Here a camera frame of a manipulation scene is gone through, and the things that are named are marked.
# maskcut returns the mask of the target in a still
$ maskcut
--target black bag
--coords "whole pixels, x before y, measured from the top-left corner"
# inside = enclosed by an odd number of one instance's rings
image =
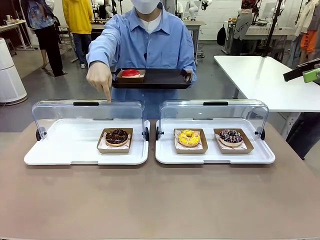
[[[216,42],[220,46],[224,46],[226,41],[226,36],[227,36],[226,29],[225,29],[225,26],[223,25],[222,28],[218,31],[218,34],[216,35]]]

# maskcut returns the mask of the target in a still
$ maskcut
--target clear plastic lid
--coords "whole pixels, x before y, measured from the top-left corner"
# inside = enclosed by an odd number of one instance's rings
[[[172,100],[160,106],[159,138],[168,119],[198,120],[245,119],[261,137],[268,117],[268,107],[259,100],[215,99],[215,100]]]
[[[47,136],[48,129],[58,121],[66,121],[72,128],[77,123],[88,121],[132,120],[141,123],[145,136],[144,106],[139,101],[43,100],[32,107],[32,115],[39,135]]]

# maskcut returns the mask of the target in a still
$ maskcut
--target orange pants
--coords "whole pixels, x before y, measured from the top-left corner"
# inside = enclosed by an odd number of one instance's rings
[[[308,30],[307,33],[304,33],[302,35],[300,47],[306,50],[308,54],[313,53],[315,51],[316,39],[317,39],[317,31]]]

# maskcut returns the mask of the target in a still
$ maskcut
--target hand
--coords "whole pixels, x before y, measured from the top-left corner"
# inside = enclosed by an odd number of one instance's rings
[[[186,71],[186,73],[188,74],[188,75],[186,75],[185,78],[184,78],[185,81],[186,81],[186,82],[191,81],[191,80],[192,80],[192,76],[193,76],[192,70],[190,70],[190,69],[185,69],[185,71]]]
[[[91,86],[99,92],[104,91],[106,100],[111,103],[110,88],[112,83],[112,74],[110,68],[102,61],[94,61],[91,63],[86,80]]]

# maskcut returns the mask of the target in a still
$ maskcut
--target person in yellow hoodie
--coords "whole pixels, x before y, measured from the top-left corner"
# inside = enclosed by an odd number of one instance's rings
[[[63,13],[75,44],[75,52],[82,69],[86,68],[83,49],[88,52],[91,43],[91,23],[93,12],[89,0],[62,0]]]

